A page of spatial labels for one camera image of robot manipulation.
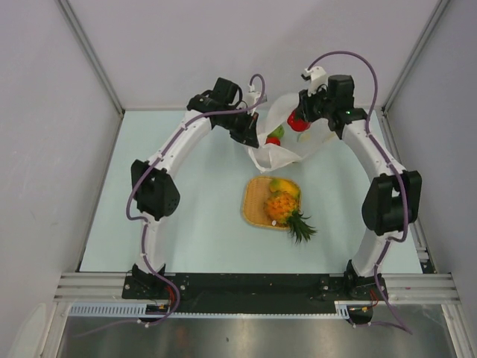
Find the white plastic bag lemon print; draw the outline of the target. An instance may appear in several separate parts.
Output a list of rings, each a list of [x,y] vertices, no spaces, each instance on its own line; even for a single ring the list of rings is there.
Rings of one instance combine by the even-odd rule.
[[[301,133],[293,131],[287,124],[287,119],[298,105],[298,94],[289,93],[279,97],[263,118],[259,118],[256,126],[259,147],[246,147],[245,150],[255,167],[262,173],[272,172],[292,163],[299,163],[313,155],[328,140],[336,138],[329,130],[327,120],[320,119],[301,133],[309,133],[310,139],[298,142]],[[266,144],[267,136],[282,125],[285,130],[280,139],[281,146]]]

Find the fake mango yellow green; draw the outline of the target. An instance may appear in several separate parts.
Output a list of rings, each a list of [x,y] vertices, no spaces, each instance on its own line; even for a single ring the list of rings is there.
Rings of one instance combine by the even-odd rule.
[[[283,178],[273,178],[269,183],[269,190],[271,192],[287,192],[295,199],[299,199],[301,194],[301,190],[295,182]]]

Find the fake red bell pepper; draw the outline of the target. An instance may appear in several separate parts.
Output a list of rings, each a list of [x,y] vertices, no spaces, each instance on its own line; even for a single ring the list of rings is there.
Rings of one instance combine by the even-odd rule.
[[[304,119],[301,119],[294,110],[287,119],[288,126],[295,132],[301,133],[307,131],[311,124]]]

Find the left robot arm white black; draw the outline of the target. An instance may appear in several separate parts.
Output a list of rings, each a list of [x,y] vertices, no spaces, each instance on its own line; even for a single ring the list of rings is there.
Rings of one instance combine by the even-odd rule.
[[[139,290],[149,298],[160,296],[169,285],[164,277],[165,262],[153,267],[159,226],[180,203],[174,178],[186,157],[212,129],[228,131],[241,145],[258,148],[256,108],[266,100],[265,89],[248,84],[248,91],[225,78],[218,78],[212,89],[192,97],[180,124],[167,142],[148,160],[135,160],[131,166],[132,190],[126,217],[142,224],[139,260],[132,275]]]

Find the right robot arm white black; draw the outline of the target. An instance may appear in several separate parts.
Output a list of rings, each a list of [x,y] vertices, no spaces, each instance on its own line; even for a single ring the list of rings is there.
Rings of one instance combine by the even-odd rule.
[[[344,272],[343,290],[363,298],[383,284],[379,272],[389,249],[404,242],[417,218],[422,177],[395,160],[370,129],[370,113],[354,105],[355,84],[349,75],[328,76],[320,67],[306,70],[309,86],[299,93],[298,119],[325,119],[331,132],[352,150],[364,168],[370,187],[361,206],[366,231],[356,255]]]

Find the fake pineapple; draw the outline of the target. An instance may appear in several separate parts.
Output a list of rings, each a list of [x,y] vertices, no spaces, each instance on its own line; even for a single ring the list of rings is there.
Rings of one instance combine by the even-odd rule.
[[[317,231],[308,224],[309,216],[304,216],[299,201],[289,192],[272,192],[265,200],[266,216],[278,225],[288,228],[296,244],[308,242]]]

